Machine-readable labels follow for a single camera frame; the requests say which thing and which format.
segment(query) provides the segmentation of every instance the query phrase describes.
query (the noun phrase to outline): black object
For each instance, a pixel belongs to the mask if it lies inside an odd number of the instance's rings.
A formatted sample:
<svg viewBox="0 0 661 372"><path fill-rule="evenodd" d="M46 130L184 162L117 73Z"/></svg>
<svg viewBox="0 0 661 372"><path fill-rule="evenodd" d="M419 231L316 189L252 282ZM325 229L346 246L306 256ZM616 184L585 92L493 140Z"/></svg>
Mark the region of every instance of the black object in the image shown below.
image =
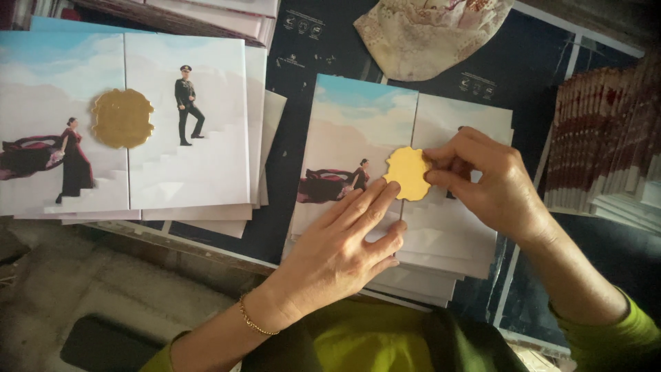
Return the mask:
<svg viewBox="0 0 661 372"><path fill-rule="evenodd" d="M59 357L89 372L139 371L164 346L92 314L73 325Z"/></svg>

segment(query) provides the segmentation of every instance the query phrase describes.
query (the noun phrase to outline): gold seal sticker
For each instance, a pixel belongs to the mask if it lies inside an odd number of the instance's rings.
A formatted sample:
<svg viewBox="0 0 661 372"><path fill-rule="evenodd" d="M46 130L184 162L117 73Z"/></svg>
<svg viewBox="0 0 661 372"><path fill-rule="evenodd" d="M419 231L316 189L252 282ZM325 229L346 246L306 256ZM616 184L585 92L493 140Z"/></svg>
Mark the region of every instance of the gold seal sticker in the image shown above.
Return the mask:
<svg viewBox="0 0 661 372"><path fill-rule="evenodd" d="M97 123L92 130L101 142L112 148L134 148L151 136L154 126L149 123L149 116L153 112L151 102L142 93L113 89L97 99L92 109Z"/></svg>
<svg viewBox="0 0 661 372"><path fill-rule="evenodd" d="M422 150L402 147L395 150L388 160L388 173L383 178L386 181L397 181L401 190L398 199L418 201L429 192L431 185L424 180L424 173L431 165L422 157Z"/></svg>

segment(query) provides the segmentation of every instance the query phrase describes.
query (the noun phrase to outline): green shirt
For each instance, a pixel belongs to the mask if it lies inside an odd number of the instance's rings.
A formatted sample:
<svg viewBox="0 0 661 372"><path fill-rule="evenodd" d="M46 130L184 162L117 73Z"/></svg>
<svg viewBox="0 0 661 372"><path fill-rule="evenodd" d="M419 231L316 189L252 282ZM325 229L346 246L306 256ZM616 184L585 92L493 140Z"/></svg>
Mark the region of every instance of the green shirt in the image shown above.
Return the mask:
<svg viewBox="0 0 661 372"><path fill-rule="evenodd" d="M632 370L659 352L661 332L627 299L629 314L611 326L572 324L551 309L577 371ZM306 316L243 360L243 372L266 370L527 371L493 326L458 319L444 309L428 314L352 300ZM171 372L170 345L141 371Z"/></svg>

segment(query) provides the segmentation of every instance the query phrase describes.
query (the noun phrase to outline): woman in burgundy gown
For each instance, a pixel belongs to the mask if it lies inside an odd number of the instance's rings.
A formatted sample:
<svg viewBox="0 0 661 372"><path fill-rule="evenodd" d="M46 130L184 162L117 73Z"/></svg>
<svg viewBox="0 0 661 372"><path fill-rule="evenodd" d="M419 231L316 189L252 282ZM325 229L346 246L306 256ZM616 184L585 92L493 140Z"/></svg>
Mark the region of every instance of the woman in burgundy gown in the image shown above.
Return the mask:
<svg viewBox="0 0 661 372"><path fill-rule="evenodd" d="M363 159L353 173L339 169L305 170L305 178L298 184L296 201L299 203L323 204L340 201L353 189L367 187L369 160Z"/></svg>
<svg viewBox="0 0 661 372"><path fill-rule="evenodd" d="M62 177L62 192L56 204L62 203L62 197L79 197L81 189L94 187L92 181L92 165L83 153L80 142L83 137L76 132L78 120L69 118L66 128L60 136L60 151L63 152L64 173Z"/></svg>

